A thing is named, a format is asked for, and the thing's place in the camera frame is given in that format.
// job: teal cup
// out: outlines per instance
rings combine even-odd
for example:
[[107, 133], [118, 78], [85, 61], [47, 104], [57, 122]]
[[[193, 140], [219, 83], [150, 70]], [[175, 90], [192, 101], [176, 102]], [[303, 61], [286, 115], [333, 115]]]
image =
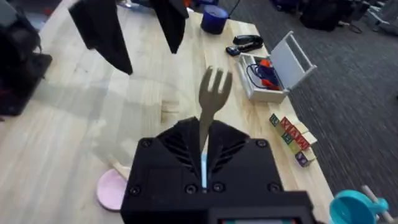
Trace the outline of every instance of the teal cup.
[[330, 224], [375, 224], [376, 215], [388, 210], [384, 198], [373, 202], [368, 196], [355, 190], [338, 193], [329, 207]]

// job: open box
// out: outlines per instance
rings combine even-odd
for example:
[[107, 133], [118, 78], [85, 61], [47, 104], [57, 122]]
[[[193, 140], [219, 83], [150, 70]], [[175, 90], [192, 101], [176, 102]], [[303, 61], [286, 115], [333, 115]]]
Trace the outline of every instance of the open box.
[[[295, 45], [297, 53], [294, 53], [290, 45]], [[300, 54], [307, 69], [304, 70], [296, 54]], [[251, 69], [247, 69], [249, 65], [257, 64], [261, 59], [268, 59], [274, 68], [276, 77], [279, 81], [280, 90], [268, 90], [259, 88], [262, 86], [261, 79], [253, 73]], [[266, 101], [273, 103], [281, 103], [289, 94], [289, 91], [296, 87], [300, 82], [307, 78], [317, 67], [313, 65], [304, 51], [301, 49], [297, 41], [294, 39], [293, 31], [290, 31], [266, 57], [251, 54], [240, 54], [237, 62], [238, 72], [242, 86], [249, 100]]]

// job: box lid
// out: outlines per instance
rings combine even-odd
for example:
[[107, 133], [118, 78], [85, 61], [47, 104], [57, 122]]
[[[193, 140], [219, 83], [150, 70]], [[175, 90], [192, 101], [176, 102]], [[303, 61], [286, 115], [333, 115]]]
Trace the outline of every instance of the box lid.
[[[286, 40], [288, 38], [292, 40], [292, 43], [298, 49], [298, 54], [301, 54], [307, 61], [309, 68], [306, 71], [303, 69], [300, 62], [297, 60], [295, 53], [293, 53], [287, 43]], [[301, 81], [307, 78], [312, 70], [317, 67], [316, 65], [313, 65], [305, 55], [304, 51], [294, 39], [292, 31], [290, 31], [271, 51], [269, 59], [274, 66], [283, 87], [287, 90], [292, 90]]]

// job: fork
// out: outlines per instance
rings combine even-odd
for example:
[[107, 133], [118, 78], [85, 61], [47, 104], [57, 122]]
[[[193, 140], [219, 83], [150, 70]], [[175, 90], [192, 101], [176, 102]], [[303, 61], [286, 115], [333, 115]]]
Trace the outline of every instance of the fork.
[[201, 107], [199, 119], [199, 149], [201, 152], [203, 152], [203, 147], [205, 146], [209, 127], [214, 119], [214, 114], [225, 105], [232, 87], [232, 73], [228, 71], [221, 93], [218, 92], [221, 78], [224, 74], [224, 71], [218, 68], [214, 84], [209, 91], [208, 86], [212, 73], [213, 68], [208, 67], [201, 80], [199, 89], [199, 104]]

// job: blue cup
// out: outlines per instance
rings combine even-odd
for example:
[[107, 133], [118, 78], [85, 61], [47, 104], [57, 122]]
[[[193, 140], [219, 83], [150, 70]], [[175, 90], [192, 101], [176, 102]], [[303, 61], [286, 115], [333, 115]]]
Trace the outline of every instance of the blue cup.
[[211, 34], [221, 34], [224, 30], [228, 13], [218, 6], [205, 6], [200, 27]]
[[335, 196], [329, 207], [330, 224], [375, 224], [376, 214], [388, 210], [383, 198], [373, 202], [355, 190], [344, 190]]

